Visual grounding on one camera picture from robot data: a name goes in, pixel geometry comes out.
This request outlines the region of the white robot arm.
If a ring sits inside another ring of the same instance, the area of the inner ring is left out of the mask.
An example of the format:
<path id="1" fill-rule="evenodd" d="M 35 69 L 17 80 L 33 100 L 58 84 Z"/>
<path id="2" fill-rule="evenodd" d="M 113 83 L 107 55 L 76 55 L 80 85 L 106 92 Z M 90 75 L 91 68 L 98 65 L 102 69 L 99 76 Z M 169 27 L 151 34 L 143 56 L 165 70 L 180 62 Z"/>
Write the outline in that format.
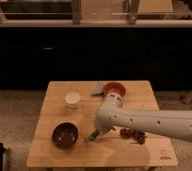
<path id="1" fill-rule="evenodd" d="M 105 96 L 95 115 L 95 128 L 101 134 L 117 126 L 192 143 L 192 111 L 127 109 L 123 102 L 117 93 Z"/>

